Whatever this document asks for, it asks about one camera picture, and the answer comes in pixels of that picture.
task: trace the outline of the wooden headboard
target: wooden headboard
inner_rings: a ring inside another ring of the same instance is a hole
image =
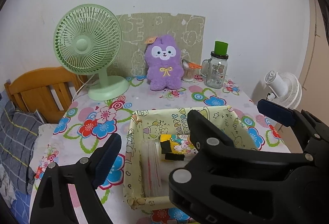
[[[86,82],[87,77],[80,76],[80,79]],[[24,73],[11,84],[5,83],[5,89],[9,99],[21,110],[34,113],[38,109],[48,123],[56,124],[71,105],[68,82],[73,83],[75,90],[82,86],[77,75],[63,67],[42,68]],[[55,89],[64,110],[58,108],[49,86]]]

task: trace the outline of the fan base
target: fan base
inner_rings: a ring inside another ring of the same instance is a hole
[[[91,86],[88,91],[89,98],[97,101],[109,100],[119,97],[129,88],[129,82],[121,76],[108,76],[108,82],[108,86],[101,86],[100,83]]]

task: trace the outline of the yellow bow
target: yellow bow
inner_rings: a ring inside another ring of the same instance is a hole
[[[161,68],[159,69],[159,71],[160,71],[160,72],[164,72],[163,76],[166,76],[166,74],[167,74],[168,76],[170,76],[170,74],[169,74],[168,71],[172,71],[172,67],[168,67],[168,68],[161,67]]]

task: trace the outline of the blue flower print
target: blue flower print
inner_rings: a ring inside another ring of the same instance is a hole
[[[67,117],[73,117],[77,114],[77,112],[78,112],[78,108],[69,109],[66,113],[66,116]]]
[[[246,124],[247,127],[254,127],[255,126],[255,121],[247,116],[247,115],[244,115],[242,118],[241,118],[241,122],[243,122],[244,124]]]
[[[131,102],[126,102],[126,103],[123,105],[123,107],[124,107],[125,109],[128,109],[128,108],[130,108],[131,106],[132,106]]]
[[[93,128],[92,134],[98,139],[106,138],[108,134],[116,132],[116,119],[112,121],[106,121],[104,124],[97,123],[97,126]]]
[[[138,81],[143,81],[146,78],[146,75],[140,75],[136,77]]]
[[[223,106],[226,105],[226,100],[216,96],[210,96],[203,101],[208,106]]]
[[[90,114],[87,116],[86,120],[87,120],[87,119],[94,120],[95,117],[96,117],[96,114],[97,114],[97,112],[92,112],[92,113],[90,113]]]
[[[236,87],[236,86],[235,87],[232,87],[232,90],[235,91],[235,92],[239,92],[240,91],[240,89],[238,87]]]
[[[57,127],[54,130],[53,135],[56,135],[58,133],[63,133],[67,129],[67,123],[70,122],[71,118],[70,117],[64,117],[62,118]]]
[[[188,223],[188,220],[190,219],[188,215],[176,207],[169,208],[168,215],[170,218],[176,219],[178,223]]]
[[[249,133],[250,137],[252,138],[252,140],[254,141],[256,147],[258,149],[261,149],[262,148],[262,145],[265,144],[265,140],[263,139],[262,136],[260,136],[258,134],[257,129],[254,128],[254,127],[249,127],[248,128],[248,133]]]
[[[107,190],[112,186],[117,186],[123,183],[124,159],[124,155],[119,153],[109,174],[107,175],[105,182],[99,186],[102,190]]]
[[[194,99],[195,101],[203,101],[205,100],[205,98],[205,95],[200,92],[192,93],[192,99]]]
[[[265,122],[266,122],[266,124],[271,124],[271,122],[269,121],[269,118],[265,118]]]

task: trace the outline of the red flower print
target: red flower print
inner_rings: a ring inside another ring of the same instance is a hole
[[[83,137],[89,137],[92,133],[92,130],[94,127],[97,126],[97,119],[91,120],[87,119],[84,123],[83,126],[81,126],[78,130],[78,133],[81,134]]]
[[[37,173],[36,173],[36,179],[38,179],[40,177],[40,174],[42,173],[42,167],[38,167],[37,169]]]
[[[47,157],[47,160],[49,160],[50,162],[53,162],[54,161],[54,158],[58,155],[58,151],[55,151],[53,154],[49,155]]]
[[[168,214],[168,209],[160,209],[160,210],[153,210],[153,215],[151,216],[151,220],[154,222],[162,221],[164,224],[167,224],[170,216]]]
[[[274,126],[272,126],[271,124],[269,124],[269,128],[270,130],[272,130],[272,135],[277,138],[277,139],[282,139],[279,135],[279,133],[275,130]]]
[[[43,164],[40,166],[41,168],[47,168],[48,162],[43,162]]]
[[[198,75],[198,74],[196,74],[196,75],[194,76],[194,79],[197,80],[197,81],[199,81],[199,82],[202,82],[202,81],[203,81],[202,76],[201,76],[201,75]]]
[[[110,105],[110,109],[115,109],[117,111],[123,107],[124,103],[125,102],[122,100],[113,101],[112,104]]]
[[[120,101],[125,101],[125,100],[126,100],[126,97],[125,97],[125,96],[119,96],[119,97],[118,97],[118,100],[120,100]]]

